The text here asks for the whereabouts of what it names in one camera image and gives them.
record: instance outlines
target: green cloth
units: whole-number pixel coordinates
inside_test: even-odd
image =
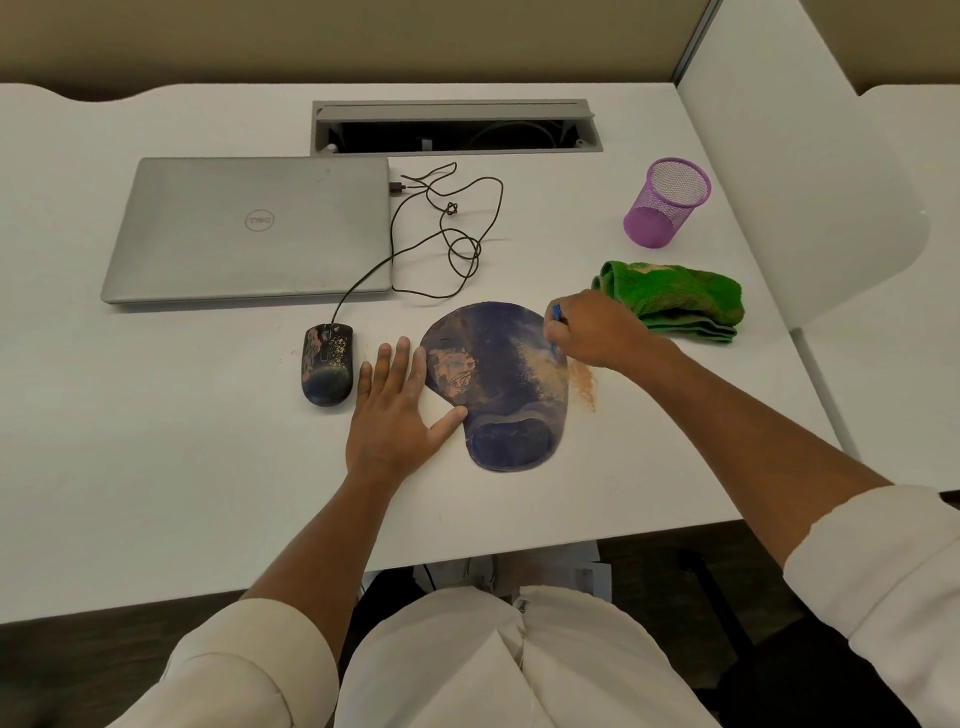
[[[609,260],[593,288],[626,304],[653,331],[729,344],[743,321],[740,284],[719,273]]]

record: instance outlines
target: mouse pad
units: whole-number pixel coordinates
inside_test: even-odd
[[[543,338],[543,317],[515,303],[474,303],[424,334],[426,385],[462,404],[467,452],[487,470],[534,468],[564,434],[566,357]]]

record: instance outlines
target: desk surface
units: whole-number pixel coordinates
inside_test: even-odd
[[[960,85],[878,86],[861,103],[903,157],[930,240],[913,265],[804,327],[804,336],[863,462],[900,483],[954,490]]]
[[[621,229],[654,159],[710,169],[672,85],[182,85],[103,104],[0,86],[0,621],[244,587],[345,473],[352,398],[323,411],[299,382],[303,332],[332,304],[124,313],[100,302],[141,157],[303,156],[314,100],[529,97],[586,97],[605,151],[460,157],[462,181],[506,185],[480,272],[451,302],[345,304],[358,362],[467,303],[541,311],[607,259],[680,263],[738,279],[747,309],[732,346],[682,346],[833,442],[722,188],[664,250]],[[448,160],[391,158],[393,179]],[[459,218],[478,231],[495,201],[480,186]],[[415,204],[401,244],[436,227]],[[439,244],[399,259],[395,277],[458,282]],[[369,568],[737,518],[666,416],[595,374],[596,410],[571,397],[563,442],[539,468],[483,471],[456,434],[397,495]],[[425,417],[445,409],[425,393]]]

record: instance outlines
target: left hand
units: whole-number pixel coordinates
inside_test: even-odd
[[[466,407],[454,407],[431,427],[420,417],[417,404],[426,378],[426,350],[418,347],[407,376],[410,339],[396,342],[390,364],[390,344],[381,344],[376,366],[360,366],[357,403],[347,437],[347,470],[369,472],[394,487],[429,460],[467,416]]]

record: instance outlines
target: mesh pen cup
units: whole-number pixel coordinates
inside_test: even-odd
[[[692,161],[658,159],[647,170],[646,184],[623,218],[623,231],[637,245],[662,248],[690,213],[707,201],[710,190],[707,173]]]

